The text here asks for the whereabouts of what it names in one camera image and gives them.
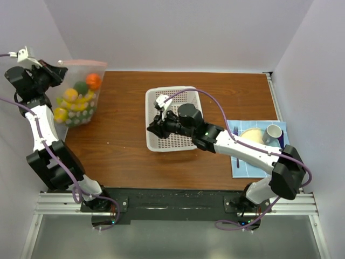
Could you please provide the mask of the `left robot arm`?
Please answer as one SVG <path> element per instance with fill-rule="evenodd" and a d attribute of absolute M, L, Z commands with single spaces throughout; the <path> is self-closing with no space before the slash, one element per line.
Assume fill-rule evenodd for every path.
<path fill-rule="evenodd" d="M 58 138 L 53 110 L 46 91 L 63 83 L 66 67 L 38 60 L 28 68 L 14 66 L 4 76 L 15 88 L 14 100 L 20 114 L 29 122 L 34 144 L 27 163 L 50 190 L 70 190 L 76 203 L 105 212 L 111 197 L 97 181 L 90 179 L 77 156 Z"/>

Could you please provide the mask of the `orange fake pumpkin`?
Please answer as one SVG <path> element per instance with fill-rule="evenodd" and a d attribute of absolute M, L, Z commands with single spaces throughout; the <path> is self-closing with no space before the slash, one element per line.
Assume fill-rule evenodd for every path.
<path fill-rule="evenodd" d="M 91 73 L 86 77 L 86 84 L 91 90 L 96 91 L 101 87 L 102 78 L 96 73 Z"/>

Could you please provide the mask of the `clear zip top bag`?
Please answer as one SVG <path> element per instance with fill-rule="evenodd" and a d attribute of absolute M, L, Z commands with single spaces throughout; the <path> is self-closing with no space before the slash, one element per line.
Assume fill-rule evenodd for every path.
<path fill-rule="evenodd" d="M 68 128 L 87 124 L 98 106 L 107 63 L 95 60 L 60 60 L 59 67 L 67 68 L 60 96 L 54 109 L 56 123 Z"/>

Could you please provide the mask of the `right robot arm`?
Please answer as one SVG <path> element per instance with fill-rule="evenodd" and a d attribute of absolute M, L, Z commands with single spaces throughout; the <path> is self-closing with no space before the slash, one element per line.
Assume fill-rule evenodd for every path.
<path fill-rule="evenodd" d="M 258 182 L 249 183 L 240 197 L 231 200 L 231 206 L 252 212 L 263 201 L 274 196 L 295 199 L 306 171 L 294 147 L 286 145 L 280 149 L 231 136 L 222 127 L 205 122 L 201 111 L 193 104 L 181 105 L 176 114 L 165 102 L 154 102 L 154 107 L 159 114 L 149 124 L 147 131 L 160 139 L 166 139 L 172 133 L 189 137 L 203 151 L 238 158 L 269 174 Z"/>

